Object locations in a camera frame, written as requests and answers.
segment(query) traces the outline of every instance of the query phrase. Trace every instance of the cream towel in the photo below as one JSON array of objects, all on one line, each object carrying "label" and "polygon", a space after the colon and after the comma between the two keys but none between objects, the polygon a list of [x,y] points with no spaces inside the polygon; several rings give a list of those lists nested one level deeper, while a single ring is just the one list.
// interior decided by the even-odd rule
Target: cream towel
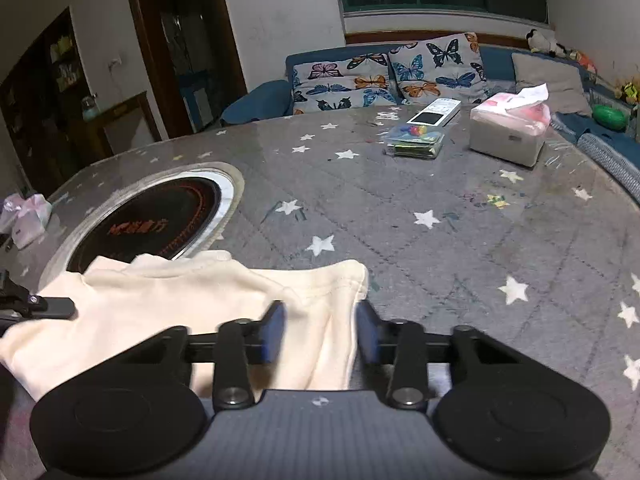
[{"label": "cream towel", "polygon": [[[286,328],[278,362],[259,386],[340,390],[351,375],[354,311],[367,294],[367,269],[354,260],[247,269],[226,251],[175,261],[142,254],[131,264],[99,256],[84,275],[64,272],[40,294],[70,297],[78,317],[25,321],[0,338],[0,359],[36,400],[165,328],[215,332],[225,321],[260,319],[274,300],[286,306]],[[195,364],[191,389],[206,396],[211,381],[212,365]]]}]

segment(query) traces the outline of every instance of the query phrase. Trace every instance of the butterfly print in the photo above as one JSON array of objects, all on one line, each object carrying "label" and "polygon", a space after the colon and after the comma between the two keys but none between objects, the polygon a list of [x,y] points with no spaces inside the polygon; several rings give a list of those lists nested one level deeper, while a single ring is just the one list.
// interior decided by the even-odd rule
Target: butterfly print
[{"label": "butterfly print", "polygon": [[329,110],[345,110],[347,108],[351,108],[351,99],[345,97],[344,99],[340,99],[340,103],[336,106],[333,104],[333,107],[323,99],[318,101],[318,108],[320,108],[323,112],[327,112]]},{"label": "butterfly print", "polygon": [[400,52],[402,48],[415,48],[417,46],[418,46],[418,42],[414,41],[413,43],[407,43],[406,45],[396,46],[395,48],[392,48],[389,52],[391,52],[392,54],[397,54],[398,52]]},{"label": "butterfly print", "polygon": [[459,86],[464,88],[471,88],[471,83],[474,81],[475,78],[476,78],[476,74],[474,74],[473,72],[467,72],[466,74],[463,74],[460,77],[457,77],[455,79],[452,79],[450,77],[437,77],[436,83],[439,83],[441,85],[446,85],[452,89],[458,88]]},{"label": "butterfly print", "polygon": [[297,88],[300,85],[302,85],[302,83],[300,82],[300,78],[298,77],[298,71],[294,68],[293,69],[293,88]]},{"label": "butterfly print", "polygon": [[478,75],[480,76],[480,80],[486,81],[486,78],[484,77],[484,67],[479,63],[470,63],[470,65],[471,65],[471,68],[473,68],[476,72],[478,72]]},{"label": "butterfly print", "polygon": [[316,63],[311,67],[309,79],[318,79],[319,77],[342,77],[336,63]]},{"label": "butterfly print", "polygon": [[400,76],[400,81],[411,81],[414,79],[422,79],[424,72],[422,71],[422,54],[418,54],[411,62],[411,68],[405,67],[401,63],[392,63],[394,70]]},{"label": "butterfly print", "polygon": [[309,99],[304,97],[300,90],[294,90],[293,91],[293,102],[295,102],[295,103],[303,103],[305,101],[309,101]]},{"label": "butterfly print", "polygon": [[352,88],[347,88],[346,86],[334,84],[334,85],[316,85],[309,92],[306,92],[307,95],[318,95],[324,94],[326,92],[350,92],[353,90]]},{"label": "butterfly print", "polygon": [[402,88],[402,91],[409,94],[409,97],[420,97],[425,92],[429,92],[430,94],[434,94],[440,97],[440,90],[436,86],[436,83],[432,81],[425,81],[424,83],[422,83],[422,86],[407,85]]},{"label": "butterfly print", "polygon": [[370,106],[372,104],[373,101],[376,100],[376,97],[381,96],[383,98],[385,98],[387,101],[391,101],[392,103],[395,103],[396,100],[394,99],[394,97],[389,93],[388,90],[382,89],[382,88],[367,88],[364,91],[364,97],[363,97],[363,104],[364,106]]},{"label": "butterfly print", "polygon": [[376,63],[387,66],[386,56],[384,54],[364,54],[363,56],[354,57],[347,65],[347,70],[351,70],[352,68],[356,68],[360,63],[370,59],[375,61]]},{"label": "butterfly print", "polygon": [[375,77],[371,76],[369,79],[366,79],[364,77],[357,77],[355,79],[355,83],[357,89],[368,88],[370,86],[377,86],[378,88],[388,87],[386,79],[383,75],[378,75]]},{"label": "butterfly print", "polygon": [[478,37],[473,32],[465,32],[466,40],[469,42],[469,47],[476,54],[480,52],[480,46],[478,45]]},{"label": "butterfly print", "polygon": [[458,65],[461,65],[462,58],[460,57],[460,54],[458,54],[459,47],[460,44],[458,43],[458,38],[456,38],[455,40],[451,40],[446,50],[442,50],[436,44],[427,43],[429,52],[433,54],[433,62],[435,63],[436,68],[443,66],[446,59],[450,59]]}]

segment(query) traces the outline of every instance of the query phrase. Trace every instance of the wooden cabinet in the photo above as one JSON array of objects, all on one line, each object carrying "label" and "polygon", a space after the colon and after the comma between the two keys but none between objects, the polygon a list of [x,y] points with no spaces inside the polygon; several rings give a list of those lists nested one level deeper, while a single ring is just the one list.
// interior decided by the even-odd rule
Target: wooden cabinet
[{"label": "wooden cabinet", "polygon": [[45,196],[94,161],[83,143],[81,100],[87,95],[67,9],[0,85],[0,110],[15,151],[31,186]]}]

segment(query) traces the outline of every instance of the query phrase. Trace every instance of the green ball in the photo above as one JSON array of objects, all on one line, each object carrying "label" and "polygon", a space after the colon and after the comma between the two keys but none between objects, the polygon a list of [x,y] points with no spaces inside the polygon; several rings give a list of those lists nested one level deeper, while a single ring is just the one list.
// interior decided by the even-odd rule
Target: green ball
[{"label": "green ball", "polygon": [[614,132],[622,132],[626,128],[626,116],[620,110],[609,106],[595,105],[593,107],[593,119],[598,124]]}]

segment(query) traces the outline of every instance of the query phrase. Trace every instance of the sofa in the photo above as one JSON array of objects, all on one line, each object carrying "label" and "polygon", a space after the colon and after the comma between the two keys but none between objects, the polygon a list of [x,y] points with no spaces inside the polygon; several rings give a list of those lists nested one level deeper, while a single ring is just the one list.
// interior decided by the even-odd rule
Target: sofa
[{"label": "sofa", "polygon": [[[258,86],[227,107],[222,114],[222,120],[226,124],[244,124],[291,115],[294,66],[310,62],[342,61],[369,53],[385,53],[400,45],[402,43],[358,44],[287,56],[285,61],[287,80],[269,81]],[[528,50],[481,44],[480,54],[491,94],[501,91],[516,91],[516,74],[511,59],[511,54],[514,53],[537,56],[547,60],[552,59],[544,54],[534,54]],[[640,203],[640,171],[638,170],[640,168],[640,144],[636,143],[635,139],[636,119],[630,117],[632,108],[616,100],[613,92],[608,88],[594,83],[591,74],[576,62],[560,58],[555,58],[553,61],[578,68],[585,95],[591,105],[611,105],[630,118],[624,132],[608,130],[592,118],[577,114],[553,114],[552,126],[568,142],[576,144],[605,170],[609,171]],[[391,67],[389,67],[389,79],[394,80]],[[395,97],[398,104],[402,104],[401,97],[397,93]]]}]

